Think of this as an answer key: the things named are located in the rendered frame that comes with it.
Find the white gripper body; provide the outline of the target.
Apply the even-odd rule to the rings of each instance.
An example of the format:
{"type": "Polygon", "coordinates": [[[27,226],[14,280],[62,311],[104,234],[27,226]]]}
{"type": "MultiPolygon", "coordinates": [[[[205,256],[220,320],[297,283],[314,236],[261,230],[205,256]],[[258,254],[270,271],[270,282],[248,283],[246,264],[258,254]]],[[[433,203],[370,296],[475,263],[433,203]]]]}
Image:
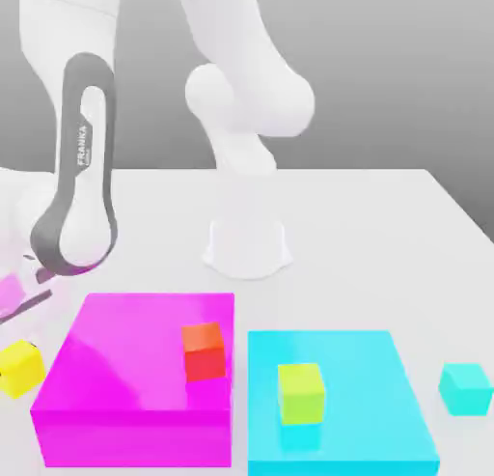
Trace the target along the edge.
{"type": "Polygon", "coordinates": [[[0,325],[34,308],[52,296],[49,289],[28,296],[16,274],[0,280],[0,325]]]}

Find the small yellow cube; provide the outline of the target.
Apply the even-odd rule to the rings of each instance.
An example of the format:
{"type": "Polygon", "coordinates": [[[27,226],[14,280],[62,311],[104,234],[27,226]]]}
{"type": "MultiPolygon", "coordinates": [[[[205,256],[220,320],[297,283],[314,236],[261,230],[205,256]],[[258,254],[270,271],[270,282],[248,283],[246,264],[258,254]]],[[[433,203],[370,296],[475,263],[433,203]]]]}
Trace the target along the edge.
{"type": "Polygon", "coordinates": [[[17,399],[45,379],[40,350],[25,340],[19,340],[0,350],[0,391],[17,399]]]}

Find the small red cube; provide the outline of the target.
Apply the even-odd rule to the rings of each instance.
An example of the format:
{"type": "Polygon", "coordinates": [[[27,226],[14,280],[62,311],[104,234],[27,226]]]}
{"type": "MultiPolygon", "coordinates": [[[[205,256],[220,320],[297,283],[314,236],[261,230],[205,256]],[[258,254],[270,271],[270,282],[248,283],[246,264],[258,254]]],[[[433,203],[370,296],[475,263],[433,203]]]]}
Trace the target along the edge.
{"type": "Polygon", "coordinates": [[[225,376],[225,345],[218,322],[185,325],[181,328],[181,340],[188,382],[225,376]]]}

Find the small lime green cube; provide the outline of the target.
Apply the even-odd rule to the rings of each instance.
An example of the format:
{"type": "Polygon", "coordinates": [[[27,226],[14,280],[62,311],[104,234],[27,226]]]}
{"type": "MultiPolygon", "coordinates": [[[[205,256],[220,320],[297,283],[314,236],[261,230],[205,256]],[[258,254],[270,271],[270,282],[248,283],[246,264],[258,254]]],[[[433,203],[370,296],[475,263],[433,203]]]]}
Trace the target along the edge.
{"type": "Polygon", "coordinates": [[[278,366],[278,404],[284,426],[320,424],[325,397],[324,382],[316,363],[278,366]]]}

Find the small turquoise cube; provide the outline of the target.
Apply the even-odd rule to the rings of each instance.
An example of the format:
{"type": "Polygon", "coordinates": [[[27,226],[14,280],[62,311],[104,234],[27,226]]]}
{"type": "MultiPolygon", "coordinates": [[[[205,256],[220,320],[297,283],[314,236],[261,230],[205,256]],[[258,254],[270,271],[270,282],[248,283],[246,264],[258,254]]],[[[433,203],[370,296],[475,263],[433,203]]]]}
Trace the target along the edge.
{"type": "Polygon", "coordinates": [[[445,363],[438,390],[452,416],[485,416],[494,386],[479,363],[445,363]]]}

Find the large magenta box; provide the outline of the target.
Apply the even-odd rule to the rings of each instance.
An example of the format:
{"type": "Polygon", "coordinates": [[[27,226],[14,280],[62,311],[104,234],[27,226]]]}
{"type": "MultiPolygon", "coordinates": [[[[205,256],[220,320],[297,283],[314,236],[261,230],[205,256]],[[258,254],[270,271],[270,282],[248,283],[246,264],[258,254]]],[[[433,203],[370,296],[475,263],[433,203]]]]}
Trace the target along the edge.
{"type": "Polygon", "coordinates": [[[48,467],[228,467],[232,294],[89,294],[31,408],[48,467]],[[218,322],[223,378],[188,382],[181,328],[218,322]]]}

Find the large cyan box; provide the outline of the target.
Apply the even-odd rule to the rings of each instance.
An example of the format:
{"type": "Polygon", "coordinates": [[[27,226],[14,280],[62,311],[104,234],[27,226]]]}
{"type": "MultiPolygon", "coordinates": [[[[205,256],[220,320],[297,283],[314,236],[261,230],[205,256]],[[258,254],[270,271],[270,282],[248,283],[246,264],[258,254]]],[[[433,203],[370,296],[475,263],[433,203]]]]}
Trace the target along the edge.
{"type": "Polygon", "coordinates": [[[440,459],[387,331],[250,331],[248,476],[437,476],[440,459]],[[324,421],[284,427],[281,364],[315,363],[324,421]]]}

